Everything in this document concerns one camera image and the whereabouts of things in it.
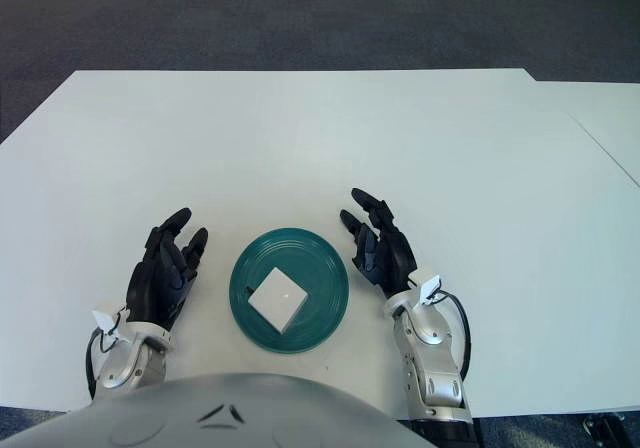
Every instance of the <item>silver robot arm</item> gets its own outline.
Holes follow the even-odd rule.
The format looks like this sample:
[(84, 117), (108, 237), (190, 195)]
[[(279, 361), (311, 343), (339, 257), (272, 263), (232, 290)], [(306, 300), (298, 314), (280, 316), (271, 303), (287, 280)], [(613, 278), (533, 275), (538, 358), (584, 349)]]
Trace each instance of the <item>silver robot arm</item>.
[[(357, 188), (351, 195), (379, 233), (348, 211), (341, 211), (340, 218), (357, 246), (354, 265), (387, 297), (385, 314), (394, 320), (405, 373), (408, 426), (443, 448), (478, 446), (463, 388), (471, 340), (462, 305), (441, 289), (439, 276), (418, 269), (409, 242), (393, 224), (393, 214), (384, 200)], [(449, 324), (435, 306), (446, 298), (455, 303), (465, 328), (462, 367), (451, 354)]]
[[(131, 275), (124, 307), (115, 314), (109, 309), (93, 310), (98, 328), (86, 354), (92, 398), (164, 381), (165, 354), (173, 349), (171, 328), (195, 281), (208, 238), (207, 230), (200, 228), (187, 246), (178, 249), (175, 238), (190, 217), (191, 211), (183, 208), (151, 230), (142, 261)], [(93, 354), (98, 349), (107, 358), (95, 376)]]

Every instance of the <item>green plate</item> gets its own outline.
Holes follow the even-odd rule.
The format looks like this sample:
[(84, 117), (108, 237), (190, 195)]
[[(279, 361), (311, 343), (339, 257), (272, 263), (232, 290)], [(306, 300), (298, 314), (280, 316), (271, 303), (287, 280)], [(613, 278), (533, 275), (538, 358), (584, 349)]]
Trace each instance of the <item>green plate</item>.
[[(278, 268), (308, 293), (281, 335), (249, 305), (256, 289)], [(326, 340), (338, 327), (349, 300), (349, 281), (336, 250), (318, 235), (298, 228), (265, 233), (240, 255), (231, 274), (229, 301), (238, 325), (257, 345), (277, 353), (299, 353)]]

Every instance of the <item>floor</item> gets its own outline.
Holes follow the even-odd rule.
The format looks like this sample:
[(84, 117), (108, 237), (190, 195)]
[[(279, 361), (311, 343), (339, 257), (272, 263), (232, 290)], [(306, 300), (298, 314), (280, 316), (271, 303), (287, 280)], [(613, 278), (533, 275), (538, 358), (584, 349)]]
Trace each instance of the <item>floor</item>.
[[(524, 67), (640, 82), (640, 0), (0, 0), (0, 142), (73, 71)], [(55, 413), (0, 408), (0, 439)], [(486, 446), (590, 447), (572, 416), (481, 420)], [(640, 413), (625, 426), (640, 446)]]

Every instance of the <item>black cable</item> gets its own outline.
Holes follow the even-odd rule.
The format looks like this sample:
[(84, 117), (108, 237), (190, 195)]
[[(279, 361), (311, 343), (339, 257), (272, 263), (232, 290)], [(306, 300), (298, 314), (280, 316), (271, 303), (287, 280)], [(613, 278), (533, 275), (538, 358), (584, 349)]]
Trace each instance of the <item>black cable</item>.
[(447, 295), (444, 295), (442, 298), (438, 298), (436, 301), (433, 301), (433, 302), (431, 302), (430, 304), (431, 304), (431, 305), (437, 305), (438, 303), (440, 303), (440, 302), (442, 302), (442, 301), (446, 300), (447, 298), (449, 298), (449, 295), (448, 295), (448, 294), (447, 294)]
[[(119, 324), (120, 324), (120, 312), (118, 312), (118, 318), (116, 319), (116, 322), (113, 325), (113, 328), (111, 328), (107, 332), (107, 334), (111, 336)], [(118, 339), (115, 339), (114, 342), (109, 346), (109, 348), (105, 350), (104, 347), (102, 346), (102, 341), (104, 339), (104, 332), (100, 328), (96, 328), (91, 333), (91, 338), (89, 338), (89, 344), (87, 345), (87, 352), (85, 353), (85, 356), (84, 356), (84, 368), (87, 374), (87, 385), (89, 387), (89, 394), (91, 395), (91, 399), (93, 399), (93, 397), (96, 394), (96, 375), (93, 372), (93, 360), (91, 358), (91, 351), (92, 351), (91, 349), (93, 348), (93, 342), (96, 341), (96, 338), (98, 337), (98, 335), (100, 335), (100, 351), (102, 351), (102, 353), (109, 352), (109, 350), (113, 348), (113, 346), (118, 341)]]
[[(113, 335), (113, 332), (116, 331), (116, 328), (118, 328), (119, 324), (120, 324), (120, 312), (118, 312), (118, 317), (116, 318), (116, 322), (113, 325), (113, 327), (107, 332), (107, 335), (109, 336)], [(108, 353), (111, 350), (111, 348), (113, 348), (116, 345), (116, 343), (118, 342), (118, 338), (113, 340), (113, 343), (111, 343), (109, 345), (109, 348), (107, 349), (104, 348), (103, 341), (104, 341), (104, 332), (100, 333), (100, 351), (102, 353)]]
[(469, 328), (469, 319), (467, 313), (464, 311), (464, 307), (456, 295), (453, 295), (444, 290), (438, 290), (444, 295), (444, 298), (440, 298), (436, 303), (440, 303), (446, 298), (450, 298), (456, 305), (458, 312), (460, 313), (460, 319), (462, 320), (462, 327), (464, 328), (464, 355), (462, 356), (462, 368), (460, 369), (460, 377), (464, 381), (469, 371), (469, 361), (471, 360), (471, 329)]
[(91, 348), (93, 346), (93, 342), (96, 340), (98, 335), (102, 333), (100, 328), (96, 328), (91, 333), (91, 338), (89, 338), (89, 344), (87, 345), (87, 353), (84, 357), (84, 367), (87, 372), (87, 385), (89, 386), (89, 394), (91, 395), (91, 399), (96, 394), (96, 377), (93, 373), (93, 361), (91, 360)]

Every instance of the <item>white box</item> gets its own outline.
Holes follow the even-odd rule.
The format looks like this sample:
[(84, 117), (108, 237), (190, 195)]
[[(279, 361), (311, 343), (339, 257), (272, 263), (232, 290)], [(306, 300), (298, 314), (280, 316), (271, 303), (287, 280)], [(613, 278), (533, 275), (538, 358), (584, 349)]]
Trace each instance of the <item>white box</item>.
[(249, 304), (282, 334), (307, 296), (306, 291), (274, 268), (249, 297)]

